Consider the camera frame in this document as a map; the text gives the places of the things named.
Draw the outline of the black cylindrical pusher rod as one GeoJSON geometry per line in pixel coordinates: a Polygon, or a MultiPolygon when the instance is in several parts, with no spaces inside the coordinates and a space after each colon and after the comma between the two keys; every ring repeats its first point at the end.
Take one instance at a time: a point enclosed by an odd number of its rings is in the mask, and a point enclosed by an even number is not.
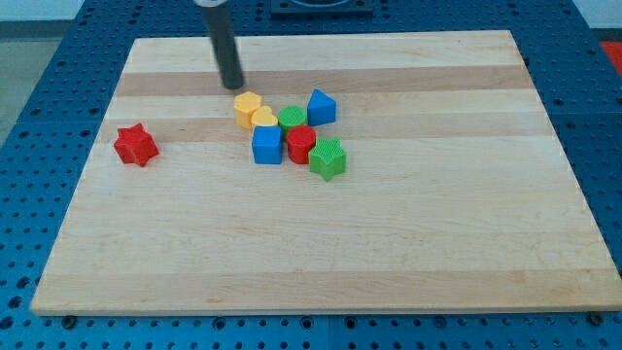
{"type": "Polygon", "coordinates": [[[194,0],[205,20],[223,86],[244,86],[244,75],[235,42],[233,21],[226,0],[194,0]]]}

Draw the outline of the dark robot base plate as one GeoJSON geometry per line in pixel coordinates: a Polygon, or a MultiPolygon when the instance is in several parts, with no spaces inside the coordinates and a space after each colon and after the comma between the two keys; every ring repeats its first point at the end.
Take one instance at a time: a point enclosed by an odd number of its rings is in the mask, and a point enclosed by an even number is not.
{"type": "Polygon", "coordinates": [[[374,0],[269,0],[274,16],[372,14],[374,0]]]}

